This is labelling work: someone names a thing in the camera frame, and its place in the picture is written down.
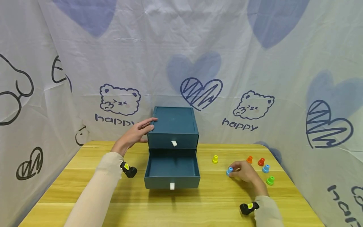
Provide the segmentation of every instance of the green peg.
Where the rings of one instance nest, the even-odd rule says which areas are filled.
[[[275,178],[273,176],[270,176],[267,180],[266,183],[268,185],[273,185],[273,182],[275,181]]]

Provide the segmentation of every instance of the red peg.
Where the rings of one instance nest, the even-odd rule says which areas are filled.
[[[252,164],[252,156],[248,156],[247,160],[248,163]]]
[[[264,166],[265,164],[265,159],[264,158],[261,158],[258,163],[257,163],[259,166]]]

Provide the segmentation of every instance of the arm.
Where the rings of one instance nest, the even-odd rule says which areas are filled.
[[[231,164],[233,172],[230,177],[238,177],[245,182],[251,183],[255,202],[260,206],[254,211],[254,218],[257,227],[283,227],[282,217],[273,199],[269,197],[265,182],[259,177],[251,164],[246,161],[234,162]]]
[[[106,217],[112,194],[121,179],[123,157],[126,151],[135,143],[146,143],[142,136],[154,129],[149,118],[136,123],[112,147],[111,152],[105,154],[98,164],[96,171],[74,205],[65,227],[100,227]]]
[[[65,227],[102,226],[112,194],[121,179],[123,157],[116,152],[105,154],[74,205]]]

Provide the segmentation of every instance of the bottom drawer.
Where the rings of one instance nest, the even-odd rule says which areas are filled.
[[[195,149],[150,149],[145,172],[147,189],[197,188],[200,181]]]

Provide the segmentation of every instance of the small plastic toy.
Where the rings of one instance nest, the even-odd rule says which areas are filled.
[[[275,178],[274,178],[273,176],[270,176],[270,177],[266,180],[266,183],[267,183],[268,185],[273,185],[274,181],[275,181]]]
[[[269,165],[266,165],[262,168],[262,172],[264,173],[269,173],[270,172],[270,166]]]
[[[128,178],[133,178],[137,173],[137,169],[133,166],[129,166],[126,162],[122,162],[120,168]]]
[[[227,171],[226,171],[227,176],[229,176],[229,173],[230,173],[230,172],[232,172],[232,171],[233,171],[233,168],[232,168],[232,167],[229,167],[229,168],[227,169]]]
[[[213,156],[213,158],[212,158],[212,162],[213,162],[214,164],[217,164],[217,163],[218,163],[218,156],[217,156],[217,155]]]
[[[243,215],[249,215],[254,210],[257,210],[260,206],[256,202],[252,202],[250,204],[242,203],[240,205],[240,210]]]
[[[265,164],[265,159],[264,159],[264,158],[261,158],[261,159],[257,162],[257,164],[258,164],[259,166],[264,166],[264,164]]]
[[[246,160],[246,161],[247,161],[249,164],[252,164],[252,158],[253,158],[252,156],[248,156],[248,158],[247,158],[247,160]]]

